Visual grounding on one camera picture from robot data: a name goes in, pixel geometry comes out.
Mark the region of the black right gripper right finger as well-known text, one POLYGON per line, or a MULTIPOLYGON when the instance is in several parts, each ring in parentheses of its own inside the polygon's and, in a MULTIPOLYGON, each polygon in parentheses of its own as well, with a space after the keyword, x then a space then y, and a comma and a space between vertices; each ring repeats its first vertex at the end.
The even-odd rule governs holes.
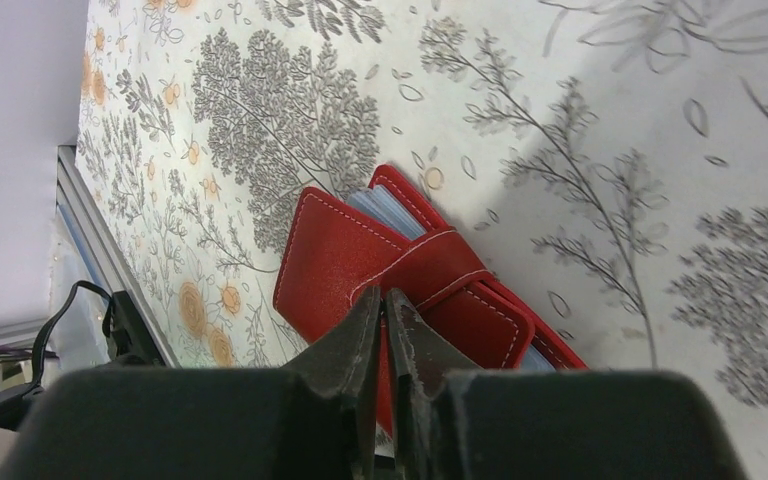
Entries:
POLYGON ((385 298, 400 479, 743 479, 708 397, 655 371, 482 369, 385 298))

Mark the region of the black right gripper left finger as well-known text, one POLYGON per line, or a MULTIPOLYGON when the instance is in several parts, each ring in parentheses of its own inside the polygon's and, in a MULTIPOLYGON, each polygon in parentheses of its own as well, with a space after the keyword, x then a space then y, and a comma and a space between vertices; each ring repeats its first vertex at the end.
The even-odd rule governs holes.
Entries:
POLYGON ((97 368, 33 406, 0 479, 369 479, 381 291, 280 368, 97 368))

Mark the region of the red leather card holder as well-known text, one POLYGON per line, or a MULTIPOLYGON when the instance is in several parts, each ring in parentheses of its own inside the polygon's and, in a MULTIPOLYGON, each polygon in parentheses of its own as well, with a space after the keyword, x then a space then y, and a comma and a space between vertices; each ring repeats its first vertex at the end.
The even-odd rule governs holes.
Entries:
POLYGON ((328 333, 377 285, 402 290, 429 326, 482 368, 517 368, 530 347, 553 367, 585 368, 396 168, 378 166, 370 184, 392 194, 424 231, 410 240, 323 190, 303 188, 273 306, 304 340, 328 333))

